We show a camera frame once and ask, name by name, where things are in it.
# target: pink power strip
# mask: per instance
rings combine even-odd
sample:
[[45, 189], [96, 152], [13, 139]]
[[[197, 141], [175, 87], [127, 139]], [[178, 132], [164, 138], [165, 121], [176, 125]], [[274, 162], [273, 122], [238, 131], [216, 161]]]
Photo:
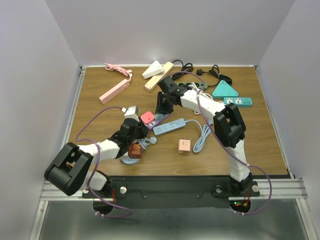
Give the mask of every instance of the pink power strip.
[[123, 90], [125, 90], [127, 87], [129, 87], [129, 85], [130, 85], [130, 82], [127, 79], [123, 79], [121, 82], [119, 82], [113, 88], [111, 88], [109, 91], [107, 91], [101, 97], [99, 97], [100, 102], [102, 104], [106, 104], [109, 100], [111, 100], [117, 94], [121, 93]]
[[115, 85], [113, 88], [111, 88], [109, 91], [107, 91], [105, 94], [103, 94], [101, 97], [99, 97], [100, 102], [102, 104], [106, 104], [108, 101], [110, 101], [112, 98], [114, 98], [116, 95], [121, 93], [123, 90], [125, 90], [130, 85], [130, 80], [132, 77], [132, 70], [125, 70], [124, 68], [105, 63], [105, 69], [109, 71], [119, 71], [123, 75], [129, 77], [129, 79], [123, 79], [121, 82], [119, 82], [117, 85]]

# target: screw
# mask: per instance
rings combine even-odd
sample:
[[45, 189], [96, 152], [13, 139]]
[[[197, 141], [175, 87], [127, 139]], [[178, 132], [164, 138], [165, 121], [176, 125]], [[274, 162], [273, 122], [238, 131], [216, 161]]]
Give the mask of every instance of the screw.
[[217, 185], [217, 186], [215, 187], [215, 191], [216, 191], [218, 194], [222, 193], [222, 187], [221, 187], [220, 185]]
[[257, 185], [253, 185], [253, 186], [252, 186], [252, 190], [253, 190], [255, 193], [257, 193], [257, 192], [259, 192], [259, 187], [258, 187]]
[[125, 186], [120, 187], [120, 193], [125, 194], [127, 192], [127, 188]]

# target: light blue cable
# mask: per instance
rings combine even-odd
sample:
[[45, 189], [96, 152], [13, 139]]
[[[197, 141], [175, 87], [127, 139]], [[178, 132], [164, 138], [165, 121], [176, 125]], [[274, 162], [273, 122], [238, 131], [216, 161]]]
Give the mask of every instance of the light blue cable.
[[155, 144], [157, 142], [157, 138], [155, 136], [152, 136], [150, 138], [147, 138], [147, 137], [141, 138], [141, 139], [135, 140], [133, 143], [137, 143], [137, 142], [141, 145], [143, 150], [146, 150], [150, 144]]
[[207, 124], [205, 124], [202, 127], [200, 122], [198, 122], [195, 119], [186, 120], [185, 122], [188, 123], [188, 122], [191, 122], [191, 121], [196, 122], [199, 125], [200, 130], [201, 130], [201, 136], [199, 137], [199, 139], [196, 141], [195, 145], [193, 146], [193, 152], [197, 154], [204, 147], [206, 138], [210, 135], [211, 131], [210, 131], [210, 128], [208, 127]]

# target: black power cord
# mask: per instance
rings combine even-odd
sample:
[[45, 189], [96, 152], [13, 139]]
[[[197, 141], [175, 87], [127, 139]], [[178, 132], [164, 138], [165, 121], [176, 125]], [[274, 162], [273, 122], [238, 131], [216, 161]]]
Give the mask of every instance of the black power cord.
[[217, 86], [222, 80], [224, 80], [227, 84], [232, 85], [232, 79], [226, 75], [221, 74], [220, 69], [216, 64], [213, 65], [211, 70], [209, 71], [203, 71], [201, 68], [199, 68], [196, 71], [196, 74], [198, 76], [201, 76], [202, 74], [211, 74], [218, 79], [218, 82], [215, 85], [208, 85], [208, 88]]
[[[186, 71], [186, 72], [191, 73], [194, 70], [194, 66], [192, 65], [191, 62], [188, 62], [188, 63], [184, 64], [179, 59], [176, 59], [176, 60], [172, 61], [172, 63], [175, 63], [175, 62], [180, 62], [182, 64], [182, 68], [181, 68], [180, 71]], [[172, 80], [177, 80], [177, 79], [181, 78], [185, 74], [186, 73], [179, 72], [179, 73], [176, 73], [176, 74], [172, 75], [171, 78], [172, 78]]]

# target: pink power adapter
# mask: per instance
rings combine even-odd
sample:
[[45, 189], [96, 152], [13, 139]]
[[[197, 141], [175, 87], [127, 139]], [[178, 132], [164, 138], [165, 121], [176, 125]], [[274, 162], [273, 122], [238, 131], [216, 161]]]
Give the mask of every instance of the pink power adapter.
[[142, 114], [140, 118], [144, 124], [150, 124], [153, 120], [155, 120], [155, 115], [152, 112], [147, 111], [146, 113]]
[[191, 141], [180, 139], [179, 140], [179, 147], [178, 147], [178, 153], [179, 154], [188, 154], [191, 151]]

